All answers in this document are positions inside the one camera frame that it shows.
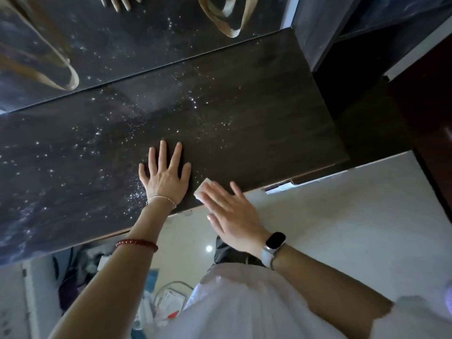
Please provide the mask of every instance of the pants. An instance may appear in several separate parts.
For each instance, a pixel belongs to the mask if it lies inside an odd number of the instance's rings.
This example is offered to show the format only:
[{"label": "pants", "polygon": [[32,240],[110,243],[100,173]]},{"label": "pants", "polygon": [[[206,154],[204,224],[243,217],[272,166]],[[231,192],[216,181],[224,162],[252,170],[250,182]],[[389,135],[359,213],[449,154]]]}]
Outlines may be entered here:
[{"label": "pants", "polygon": [[260,259],[255,256],[246,253],[240,252],[236,249],[233,249],[228,244],[226,244],[219,236],[217,236],[217,243],[215,248],[215,256],[213,258],[215,264],[219,263],[242,263],[242,264],[251,264],[264,266]]}]

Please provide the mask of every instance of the forearm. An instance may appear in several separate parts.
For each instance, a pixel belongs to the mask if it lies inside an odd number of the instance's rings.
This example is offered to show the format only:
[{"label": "forearm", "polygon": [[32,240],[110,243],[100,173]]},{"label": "forearm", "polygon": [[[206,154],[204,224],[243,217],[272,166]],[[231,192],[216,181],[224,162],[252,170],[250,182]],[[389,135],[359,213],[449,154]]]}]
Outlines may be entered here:
[{"label": "forearm", "polygon": [[289,245],[277,253],[273,267],[313,313],[350,339],[368,338],[373,321],[391,310],[393,303],[381,294]]},{"label": "forearm", "polygon": [[[171,209],[167,200],[153,200],[141,211],[127,237],[155,243]],[[50,337],[123,339],[137,312],[152,256],[149,247],[120,245]]]}]

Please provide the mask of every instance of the watch face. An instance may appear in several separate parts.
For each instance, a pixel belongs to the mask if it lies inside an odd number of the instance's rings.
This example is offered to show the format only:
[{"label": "watch face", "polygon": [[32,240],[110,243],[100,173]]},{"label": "watch face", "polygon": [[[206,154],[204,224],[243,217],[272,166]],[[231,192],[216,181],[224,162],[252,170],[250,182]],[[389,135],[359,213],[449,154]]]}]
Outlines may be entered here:
[{"label": "watch face", "polygon": [[265,245],[267,245],[269,249],[276,250],[284,243],[284,241],[286,241],[286,236],[281,232],[275,232],[268,238]]}]

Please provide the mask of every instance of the red beaded bracelet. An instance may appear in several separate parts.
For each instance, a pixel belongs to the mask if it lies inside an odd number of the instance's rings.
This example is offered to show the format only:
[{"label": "red beaded bracelet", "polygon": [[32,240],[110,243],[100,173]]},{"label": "red beaded bracelet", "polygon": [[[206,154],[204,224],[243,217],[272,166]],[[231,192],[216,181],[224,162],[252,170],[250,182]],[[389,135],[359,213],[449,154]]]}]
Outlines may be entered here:
[{"label": "red beaded bracelet", "polygon": [[116,243],[115,248],[117,248],[119,245],[122,245],[122,244],[135,244],[135,245],[147,246],[147,247],[152,248],[154,250],[154,252],[157,252],[157,250],[159,249],[159,247],[156,244],[154,244],[153,242],[143,240],[143,239],[123,239]]}]

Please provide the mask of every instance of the dark red surface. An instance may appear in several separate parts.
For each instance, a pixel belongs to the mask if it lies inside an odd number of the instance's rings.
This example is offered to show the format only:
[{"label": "dark red surface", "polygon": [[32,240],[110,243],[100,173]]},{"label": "dark red surface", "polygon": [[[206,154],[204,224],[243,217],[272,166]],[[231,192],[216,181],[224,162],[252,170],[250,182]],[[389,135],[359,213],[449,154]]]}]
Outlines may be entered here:
[{"label": "dark red surface", "polygon": [[452,208],[452,35],[394,81],[398,103],[433,184]]}]

